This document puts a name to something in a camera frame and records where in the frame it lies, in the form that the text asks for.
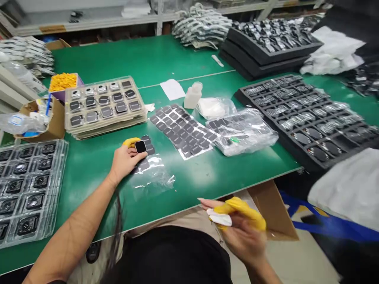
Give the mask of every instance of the green workbench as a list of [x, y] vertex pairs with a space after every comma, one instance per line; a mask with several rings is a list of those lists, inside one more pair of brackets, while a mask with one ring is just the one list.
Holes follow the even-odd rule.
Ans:
[[[66, 48], [53, 54], [57, 73], [79, 73], [86, 84], [131, 75], [145, 104], [155, 103], [156, 108], [183, 102], [183, 99], [169, 101], [159, 86], [170, 78], [180, 81], [185, 91], [195, 81], [201, 81], [203, 97], [231, 98], [238, 88], [250, 84], [225, 62], [225, 67], [220, 67], [211, 58], [216, 51], [184, 48], [169, 35]], [[333, 100], [349, 103], [368, 123], [379, 125], [375, 99], [362, 98], [328, 76], [304, 77], [307, 83], [323, 88]], [[234, 98], [233, 101], [237, 108], [242, 107]], [[190, 113], [204, 123], [196, 111]], [[127, 177], [119, 186], [123, 230], [196, 206], [197, 197], [219, 198], [300, 168], [279, 143], [253, 154], [234, 157], [225, 157], [213, 149], [184, 161], [172, 143], [150, 122], [85, 141], [66, 135], [70, 144], [56, 230], [102, 182], [110, 169], [114, 150], [126, 138], [146, 134], [151, 137], [167, 172], [175, 176], [175, 182], [173, 188], [153, 184], [135, 188], [135, 182], [129, 180], [134, 176]], [[112, 235], [115, 212], [113, 200], [95, 240]], [[48, 241], [49, 238], [1, 249], [0, 274], [35, 262]]]

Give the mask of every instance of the water bottle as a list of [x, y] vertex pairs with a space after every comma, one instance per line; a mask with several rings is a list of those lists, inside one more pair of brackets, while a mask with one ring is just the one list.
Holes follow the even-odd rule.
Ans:
[[37, 94], [43, 93], [47, 88], [38, 80], [23, 64], [10, 61], [8, 55], [0, 51], [0, 63], [10, 73], [16, 76], [20, 82], [25, 84], [29, 89]]

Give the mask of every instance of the floor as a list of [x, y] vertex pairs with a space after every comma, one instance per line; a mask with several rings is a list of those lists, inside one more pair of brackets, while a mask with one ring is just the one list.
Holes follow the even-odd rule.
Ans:
[[[295, 221], [306, 212], [296, 213]], [[339, 275], [307, 231], [296, 230], [300, 241], [269, 241], [267, 257], [283, 284], [338, 284]], [[250, 284], [243, 263], [230, 251], [232, 281]]]

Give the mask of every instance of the hand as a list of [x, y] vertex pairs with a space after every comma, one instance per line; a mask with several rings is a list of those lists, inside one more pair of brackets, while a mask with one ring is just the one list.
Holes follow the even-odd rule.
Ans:
[[109, 179], [117, 186], [120, 181], [134, 169], [136, 164], [146, 158], [147, 152], [137, 153], [135, 148], [122, 145], [116, 149], [113, 155], [112, 168]]
[[[215, 208], [224, 202], [198, 198], [202, 208]], [[266, 262], [265, 249], [267, 237], [265, 232], [251, 228], [249, 219], [240, 212], [230, 214], [232, 226], [221, 230], [223, 238], [231, 252], [246, 266], [258, 269]]]

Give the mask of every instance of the pink box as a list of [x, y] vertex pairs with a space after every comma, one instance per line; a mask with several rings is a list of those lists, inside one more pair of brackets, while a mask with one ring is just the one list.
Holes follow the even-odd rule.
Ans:
[[[80, 87], [80, 86], [83, 86], [84, 83], [82, 81], [82, 79], [80, 78], [79, 74], [78, 73], [72, 73], [72, 74], [75, 74], [76, 75], [76, 87]], [[58, 100], [62, 101], [62, 102], [65, 102], [65, 98], [64, 98], [64, 95], [66, 93], [66, 90], [62, 90], [62, 91], [56, 91], [56, 92], [52, 92], [51, 94]]]

